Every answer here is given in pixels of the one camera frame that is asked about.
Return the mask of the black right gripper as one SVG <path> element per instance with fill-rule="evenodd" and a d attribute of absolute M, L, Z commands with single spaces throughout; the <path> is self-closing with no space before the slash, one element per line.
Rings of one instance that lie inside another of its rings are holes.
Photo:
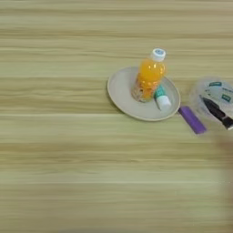
<path fill-rule="evenodd" d="M 233 128 L 233 119 L 227 116 L 220 107 L 213 102 L 212 100 L 201 97 L 202 101 L 204 102 L 205 106 L 207 107 L 208 111 L 219 121 L 222 121 L 222 124 L 227 130 Z"/>

